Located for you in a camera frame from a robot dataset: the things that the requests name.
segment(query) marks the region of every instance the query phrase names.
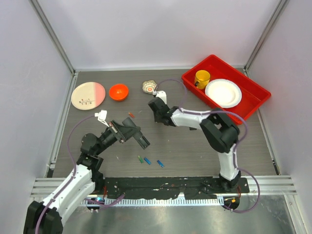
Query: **white wall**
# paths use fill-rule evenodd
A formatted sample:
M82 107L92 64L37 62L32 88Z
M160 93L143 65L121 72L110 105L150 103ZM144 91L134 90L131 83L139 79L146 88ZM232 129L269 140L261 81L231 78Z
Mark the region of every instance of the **white wall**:
M277 163L312 222L312 1L290 1L251 67L272 97L262 106Z
M39 0L76 69L244 65L278 0Z
M0 233L18 234L43 177L70 73L26 0L0 1Z

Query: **robotic arm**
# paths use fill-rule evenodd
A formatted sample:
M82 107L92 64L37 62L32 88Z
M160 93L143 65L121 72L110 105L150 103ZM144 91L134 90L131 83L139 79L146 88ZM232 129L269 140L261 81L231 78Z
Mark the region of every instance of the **robotic arm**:
M157 91L153 94L155 98L148 105L154 112L155 122L174 127L186 126L190 130L201 129L211 147L218 152L221 168L220 185L226 191L235 188L241 172L233 162L233 148L238 141L239 129L232 120L224 113L208 114L178 107L169 108L164 91Z
M105 180L103 174L98 170L103 162L100 153L114 144L116 141L124 143L130 138L134 138L142 149L146 149L150 143L141 132L141 128L137 127L128 117L123 125L112 120L107 124L106 130L100 137L92 133L86 134L82 138L81 155L77 160L76 175L74 179L63 189L64 185L71 179L74 170L62 182L62 184L53 191L43 202L33 201L27 210L26 222L24 226L24 234L34 234L38 218L43 209L53 199L54 201L48 207L43 220L40 223L40 233L42 234L61 234L63 226L79 206L79 204L94 190L98 191L103 188Z

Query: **wood grain surface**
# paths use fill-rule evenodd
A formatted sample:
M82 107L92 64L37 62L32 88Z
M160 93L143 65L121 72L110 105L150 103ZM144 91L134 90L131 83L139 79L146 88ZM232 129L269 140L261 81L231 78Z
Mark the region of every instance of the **wood grain surface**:
M81 111L71 105L53 177L66 177L73 168L66 142L74 125L102 109L108 111L107 120L113 119L119 123L129 117L128 112L131 112L135 116L134 123L141 127L151 143L146 150L141 149L133 138L123 144L112 145L100 155L104 159L100 171L105 176L218 175L220 165L217 153L210 147L204 134L200 130L190 131L187 127L169 127L155 123L153 112L147 105L153 96L142 91L142 83L146 80L153 79L157 83L169 78L180 80L184 72L186 70L79 72L76 86L89 81L98 82L104 86L106 98L99 107L89 111ZM108 95L109 89L117 83L124 83L129 87L129 96L122 102L113 101ZM184 94L182 85L173 81L161 84L159 90L166 91L169 107L179 105ZM189 91L183 107L197 111L210 109ZM249 135L238 147L239 167L255 175L275 175L257 115L251 116L247 123ZM104 130L105 125L96 118L86 120L75 129L70 139L70 150L75 160L80 155L83 135L93 133L99 136ZM147 157L152 164L141 164L138 155ZM157 160L165 167L161 168Z

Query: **cup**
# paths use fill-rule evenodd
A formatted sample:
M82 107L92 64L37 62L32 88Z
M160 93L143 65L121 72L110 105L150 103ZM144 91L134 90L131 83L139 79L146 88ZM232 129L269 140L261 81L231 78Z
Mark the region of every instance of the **cup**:
M205 70L199 70L195 74L194 85L197 89L206 88L207 84L210 81L210 74Z

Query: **blue object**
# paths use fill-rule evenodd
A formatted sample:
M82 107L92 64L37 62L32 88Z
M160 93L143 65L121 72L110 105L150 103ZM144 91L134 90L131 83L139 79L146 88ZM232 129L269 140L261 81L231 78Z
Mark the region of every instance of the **blue object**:
M144 158L144 160L148 163L148 165L151 165L152 163L147 158Z
M162 164L161 161L157 160L158 164L161 166L161 167L164 167L164 164Z

